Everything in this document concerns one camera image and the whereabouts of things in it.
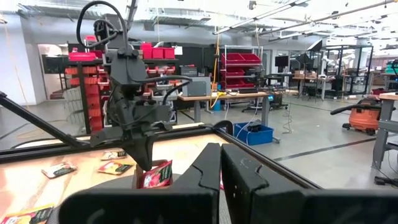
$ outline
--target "blue storage box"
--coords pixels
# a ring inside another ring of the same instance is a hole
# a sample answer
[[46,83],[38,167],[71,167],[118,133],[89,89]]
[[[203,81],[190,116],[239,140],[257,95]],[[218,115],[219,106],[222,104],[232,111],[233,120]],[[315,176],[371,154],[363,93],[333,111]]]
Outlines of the blue storage box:
[[268,128],[267,126],[261,125],[261,130],[259,132],[249,132],[247,127],[242,131],[241,129],[248,123],[236,123],[234,124],[234,137],[238,138],[249,146],[254,146],[258,144],[265,144],[272,142],[272,136],[274,130]]

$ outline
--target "orange shop vacuum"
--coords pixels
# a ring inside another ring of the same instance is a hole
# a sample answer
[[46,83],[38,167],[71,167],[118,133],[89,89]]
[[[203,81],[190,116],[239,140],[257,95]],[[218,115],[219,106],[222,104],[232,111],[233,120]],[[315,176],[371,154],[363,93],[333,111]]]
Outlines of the orange shop vacuum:
[[375,97],[367,97],[355,105],[338,108],[330,112],[330,114],[335,115],[346,110],[351,110],[349,123],[343,124],[343,128],[347,130],[354,128],[358,131],[365,131],[366,134],[372,136],[375,135],[376,130],[379,128],[381,105],[381,100]]

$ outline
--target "gray concrete floor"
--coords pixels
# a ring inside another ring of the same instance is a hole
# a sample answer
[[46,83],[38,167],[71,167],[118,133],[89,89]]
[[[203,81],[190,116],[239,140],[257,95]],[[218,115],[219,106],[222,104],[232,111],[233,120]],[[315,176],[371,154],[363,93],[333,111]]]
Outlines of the gray concrete floor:
[[[374,137],[364,133],[341,128],[348,122],[349,111],[330,115],[336,108],[356,103],[357,100],[342,102],[341,100],[307,101],[307,97],[285,97],[284,101],[290,106],[292,122],[290,134],[283,134],[287,123],[285,109],[270,112],[269,126],[274,128],[274,136],[281,138],[280,144],[269,143],[253,148],[261,154],[275,159],[296,173],[310,179],[324,188],[349,189],[391,189],[390,186],[376,186],[373,184],[378,171],[371,168]],[[227,118],[233,123],[248,122],[254,115],[253,111],[242,113],[246,104],[233,105],[228,110]],[[66,114],[61,101],[45,102],[38,106],[31,106],[30,110],[46,121],[69,134],[78,134],[77,125],[65,121]],[[193,117],[193,111],[184,113]],[[225,111],[215,111],[213,114],[201,112],[204,123],[215,123],[224,119]],[[398,120],[397,112],[392,115]],[[178,113],[178,123],[187,124],[193,121],[182,113]],[[9,149],[11,146],[24,141],[49,138],[47,133],[36,130],[22,118],[12,114],[5,108],[0,108],[0,149]],[[382,163],[383,173],[390,178],[398,178],[397,152],[386,153]]]

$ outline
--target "ceiling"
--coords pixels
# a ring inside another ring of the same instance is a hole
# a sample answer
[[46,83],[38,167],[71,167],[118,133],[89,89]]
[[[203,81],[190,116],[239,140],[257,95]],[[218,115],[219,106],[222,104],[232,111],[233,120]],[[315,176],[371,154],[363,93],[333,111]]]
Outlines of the ceiling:
[[[256,7],[249,9],[249,0],[141,0],[134,16],[135,22],[147,24],[147,28],[159,24],[190,27],[203,27],[214,30],[215,26],[224,27],[237,24],[246,19],[284,6],[294,0],[257,0]],[[16,0],[6,1],[0,6],[3,11],[17,11],[20,16],[67,17],[75,20],[81,8],[89,0]],[[127,15],[126,6],[131,0],[108,0],[122,14]],[[290,35],[319,35],[335,38],[365,38],[385,47],[398,38],[398,3],[381,5],[335,19],[312,22],[319,18],[359,9],[364,6],[385,2],[385,0],[310,0],[304,6],[291,7],[264,19],[252,22],[229,32],[241,35],[261,33],[263,39],[290,38]],[[86,13],[85,19],[98,19],[103,14],[113,13],[106,6],[96,6]],[[303,26],[273,32],[284,27]]]

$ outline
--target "red snack bag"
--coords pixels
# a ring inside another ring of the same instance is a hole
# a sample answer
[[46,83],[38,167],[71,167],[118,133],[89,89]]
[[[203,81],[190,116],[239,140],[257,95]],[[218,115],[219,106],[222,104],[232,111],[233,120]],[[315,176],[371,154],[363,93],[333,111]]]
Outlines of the red snack bag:
[[173,182],[172,163],[173,161],[168,161],[147,171],[142,176],[143,181],[141,181],[141,186],[139,186],[139,188],[150,189],[169,186]]

